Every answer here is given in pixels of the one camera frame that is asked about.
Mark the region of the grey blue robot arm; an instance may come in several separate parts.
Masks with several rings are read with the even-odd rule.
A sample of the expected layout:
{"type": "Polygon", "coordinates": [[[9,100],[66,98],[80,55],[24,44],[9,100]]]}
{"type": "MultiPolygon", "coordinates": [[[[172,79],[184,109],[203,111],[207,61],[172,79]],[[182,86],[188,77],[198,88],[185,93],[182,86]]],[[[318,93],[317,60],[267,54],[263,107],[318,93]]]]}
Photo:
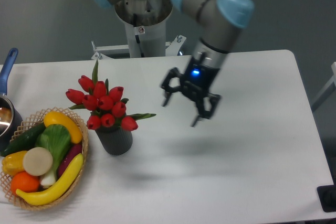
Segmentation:
{"type": "Polygon", "coordinates": [[[173,9],[203,27],[183,73],[171,69],[161,83],[165,100],[180,92],[195,103],[195,121],[210,119],[221,99],[210,87],[253,15],[251,0],[94,0],[113,7],[124,23],[132,58],[166,55],[166,21],[173,9]]]}

